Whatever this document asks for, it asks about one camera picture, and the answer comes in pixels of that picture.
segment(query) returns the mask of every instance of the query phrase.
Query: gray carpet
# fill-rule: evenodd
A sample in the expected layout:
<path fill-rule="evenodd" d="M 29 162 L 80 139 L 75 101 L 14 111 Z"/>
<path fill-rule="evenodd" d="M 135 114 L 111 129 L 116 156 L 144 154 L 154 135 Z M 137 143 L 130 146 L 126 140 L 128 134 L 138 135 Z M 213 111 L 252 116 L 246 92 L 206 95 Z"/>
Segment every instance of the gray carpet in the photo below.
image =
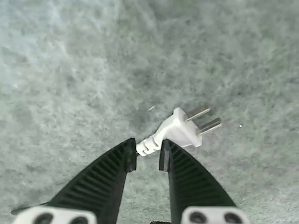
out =
<path fill-rule="evenodd" d="M 299 223 L 298 15 L 297 0 L 0 1 L 0 223 L 200 104 L 223 127 L 188 151 L 253 223 Z M 157 165 L 138 158 L 118 223 L 170 220 Z"/>

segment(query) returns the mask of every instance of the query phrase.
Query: power plug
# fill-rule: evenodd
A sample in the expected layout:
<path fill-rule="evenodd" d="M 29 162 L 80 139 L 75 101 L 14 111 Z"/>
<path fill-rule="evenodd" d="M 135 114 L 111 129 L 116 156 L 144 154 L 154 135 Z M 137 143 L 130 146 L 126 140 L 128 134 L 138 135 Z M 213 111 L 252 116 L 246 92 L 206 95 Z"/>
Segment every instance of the power plug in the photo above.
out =
<path fill-rule="evenodd" d="M 186 113 L 182 108 L 174 109 L 173 114 L 167 118 L 156 133 L 136 145 L 136 150 L 141 156 L 147 156 L 161 149 L 164 139 L 169 139 L 180 147 L 202 145 L 202 134 L 221 126 L 220 118 L 197 126 L 193 120 L 210 111 L 210 108 L 196 109 Z"/>

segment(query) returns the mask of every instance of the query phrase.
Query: screw hole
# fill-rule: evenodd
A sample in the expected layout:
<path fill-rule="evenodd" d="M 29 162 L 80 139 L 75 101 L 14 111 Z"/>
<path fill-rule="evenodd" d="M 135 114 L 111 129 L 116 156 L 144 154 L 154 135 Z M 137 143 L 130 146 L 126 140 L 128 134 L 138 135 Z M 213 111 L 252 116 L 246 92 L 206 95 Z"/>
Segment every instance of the screw hole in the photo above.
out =
<path fill-rule="evenodd" d="M 234 213 L 227 213 L 224 218 L 229 224 L 242 224 L 241 218 Z"/>
<path fill-rule="evenodd" d="M 206 216 L 200 212 L 194 212 L 190 215 L 190 221 L 197 224 L 206 223 Z"/>
<path fill-rule="evenodd" d="M 85 217 L 77 217 L 70 224 L 88 224 L 88 220 Z"/>
<path fill-rule="evenodd" d="M 50 224 L 52 222 L 53 215 L 50 213 L 44 213 L 39 215 L 35 221 L 34 224 Z"/>

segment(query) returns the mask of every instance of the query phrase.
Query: metal prong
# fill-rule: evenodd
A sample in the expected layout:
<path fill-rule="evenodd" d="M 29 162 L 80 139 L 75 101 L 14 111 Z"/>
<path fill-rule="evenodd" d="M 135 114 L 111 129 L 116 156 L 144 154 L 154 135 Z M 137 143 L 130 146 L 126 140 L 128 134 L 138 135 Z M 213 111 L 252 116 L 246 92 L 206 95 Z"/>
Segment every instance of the metal prong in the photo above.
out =
<path fill-rule="evenodd" d="M 207 132 L 210 132 L 220 126 L 221 126 L 221 120 L 220 120 L 220 118 L 216 118 L 215 120 L 212 120 L 212 121 L 206 123 L 205 125 L 199 127 L 198 135 L 202 135 Z"/>
<path fill-rule="evenodd" d="M 204 115 L 205 113 L 208 113 L 209 111 L 210 111 L 210 108 L 204 108 L 204 109 L 197 108 L 196 110 L 187 113 L 186 121 L 196 119 L 196 118 Z"/>

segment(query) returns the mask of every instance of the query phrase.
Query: white cable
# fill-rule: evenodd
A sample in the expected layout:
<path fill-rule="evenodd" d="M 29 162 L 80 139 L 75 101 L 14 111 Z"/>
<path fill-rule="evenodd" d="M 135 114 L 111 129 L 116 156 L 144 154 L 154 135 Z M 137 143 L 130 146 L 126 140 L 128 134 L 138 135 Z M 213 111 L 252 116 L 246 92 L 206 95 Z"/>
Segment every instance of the white cable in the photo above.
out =
<path fill-rule="evenodd" d="M 197 127 L 193 119 L 209 112 L 210 109 L 195 110 L 187 114 L 180 107 L 174 109 L 173 114 L 167 118 L 156 133 L 136 145 L 141 156 L 147 156 L 161 149 L 164 139 L 169 139 L 180 147 L 202 145 L 202 134 L 221 125 L 221 120 L 215 119 L 202 127 Z"/>

